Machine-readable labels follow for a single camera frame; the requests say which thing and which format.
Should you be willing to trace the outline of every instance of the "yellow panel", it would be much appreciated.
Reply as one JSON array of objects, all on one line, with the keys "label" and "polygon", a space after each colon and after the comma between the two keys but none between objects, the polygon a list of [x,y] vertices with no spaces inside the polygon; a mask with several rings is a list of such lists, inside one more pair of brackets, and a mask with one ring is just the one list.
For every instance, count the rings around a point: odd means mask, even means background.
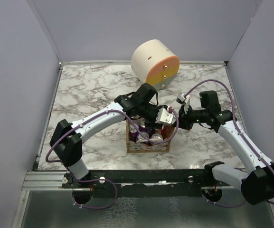
[{"label": "yellow panel", "polygon": [[165,80],[166,78],[169,78],[169,77],[175,75],[176,73],[178,73],[178,70],[179,70],[179,65],[173,66],[167,70],[163,70],[159,74],[156,74],[154,76],[146,78],[146,82],[150,85],[155,85],[155,84]]}]

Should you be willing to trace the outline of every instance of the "white tabletop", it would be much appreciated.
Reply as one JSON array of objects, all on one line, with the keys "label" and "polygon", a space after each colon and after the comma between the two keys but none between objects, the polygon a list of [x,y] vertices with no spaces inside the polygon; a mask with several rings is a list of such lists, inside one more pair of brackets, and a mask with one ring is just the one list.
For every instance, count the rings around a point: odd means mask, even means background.
[{"label": "white tabletop", "polygon": [[[230,88],[223,64],[180,65],[177,77],[167,88],[159,91],[159,103],[179,111],[180,104],[176,103],[178,93],[187,92],[205,79],[220,80]],[[140,85],[130,65],[64,66],[38,170],[65,170],[61,163],[45,162],[50,138],[59,121],[67,119],[72,122],[89,116],[106,107],[118,95],[136,91]],[[194,90],[190,102],[193,109],[200,108],[199,92],[206,90],[217,91],[221,108],[230,109],[226,90],[214,82],[204,83]],[[240,120],[237,107],[236,117]],[[89,169],[197,169],[215,161],[223,161],[233,167],[242,166],[221,136],[197,124],[191,131],[179,129],[168,153],[127,154],[125,128],[126,122],[114,124],[84,143],[83,161]],[[57,159],[57,156],[52,153],[50,159]]]}]

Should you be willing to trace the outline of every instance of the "box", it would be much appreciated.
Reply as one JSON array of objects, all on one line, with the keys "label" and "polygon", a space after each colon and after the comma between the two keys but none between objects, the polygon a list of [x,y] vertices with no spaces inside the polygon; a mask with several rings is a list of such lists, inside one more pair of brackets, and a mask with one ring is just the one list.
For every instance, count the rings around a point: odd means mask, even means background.
[{"label": "box", "polygon": [[[143,143],[135,143],[129,140],[129,121],[126,120],[126,150],[127,153],[146,153],[146,152],[169,152],[170,151],[170,142],[169,140],[166,143],[157,144],[154,146],[148,146]],[[165,126],[167,138],[171,136],[174,132],[174,127]]]}]

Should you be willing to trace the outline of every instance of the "gray wall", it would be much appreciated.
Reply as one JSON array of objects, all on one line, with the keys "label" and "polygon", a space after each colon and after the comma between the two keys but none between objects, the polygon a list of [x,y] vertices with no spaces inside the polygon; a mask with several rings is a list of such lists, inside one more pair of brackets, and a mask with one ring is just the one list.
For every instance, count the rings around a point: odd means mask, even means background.
[{"label": "gray wall", "polygon": [[251,139],[274,160],[274,0],[264,0],[229,65]]},{"label": "gray wall", "polygon": [[181,60],[228,61],[261,2],[32,1],[62,62],[130,60],[150,39],[160,39]]},{"label": "gray wall", "polygon": [[0,228],[11,227],[40,141],[58,59],[25,0],[0,0]]}]

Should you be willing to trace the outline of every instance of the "gray floor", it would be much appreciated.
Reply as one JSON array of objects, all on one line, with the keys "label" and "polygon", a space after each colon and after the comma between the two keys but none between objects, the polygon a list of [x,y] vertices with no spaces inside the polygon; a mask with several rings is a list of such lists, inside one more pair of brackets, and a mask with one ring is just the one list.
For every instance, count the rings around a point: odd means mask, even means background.
[{"label": "gray floor", "polygon": [[[241,202],[237,190],[223,191],[223,203]],[[106,201],[93,199],[94,205]],[[23,228],[274,228],[274,218],[266,203],[225,209],[203,198],[119,198],[104,210],[73,206],[71,192],[30,193]]]}]

